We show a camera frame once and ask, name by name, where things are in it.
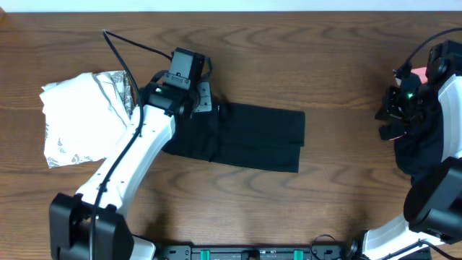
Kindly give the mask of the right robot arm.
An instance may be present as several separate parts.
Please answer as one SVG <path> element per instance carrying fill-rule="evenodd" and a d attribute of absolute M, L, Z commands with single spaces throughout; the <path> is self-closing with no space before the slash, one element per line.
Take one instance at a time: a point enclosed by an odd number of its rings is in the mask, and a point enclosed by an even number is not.
<path fill-rule="evenodd" d="M 409 59 L 394 71 L 375 119 L 411 178 L 403 212 L 352 243 L 350 259 L 430 259 L 461 242 L 461 44 L 430 49 L 427 65 Z"/>

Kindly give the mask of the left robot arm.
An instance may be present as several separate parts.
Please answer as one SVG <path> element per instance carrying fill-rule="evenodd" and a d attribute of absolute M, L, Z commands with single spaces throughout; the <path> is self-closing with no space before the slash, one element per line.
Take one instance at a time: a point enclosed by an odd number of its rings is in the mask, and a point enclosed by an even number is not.
<path fill-rule="evenodd" d="M 49 207 L 53 259 L 154 259 L 156 245 L 134 235 L 126 217 L 136 191 L 175 125 L 212 109 L 210 58 L 176 48 L 141 96 L 142 108 L 121 143 L 73 196 L 59 193 Z"/>

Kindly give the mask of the black t-shirt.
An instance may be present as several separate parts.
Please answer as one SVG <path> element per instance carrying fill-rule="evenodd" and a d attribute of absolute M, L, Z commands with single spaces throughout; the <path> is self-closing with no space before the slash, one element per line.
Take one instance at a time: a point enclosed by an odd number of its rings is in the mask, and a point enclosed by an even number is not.
<path fill-rule="evenodd" d="M 242 168 L 296 173 L 305 139 L 302 111 L 239 103 L 177 120 L 163 152 Z"/>

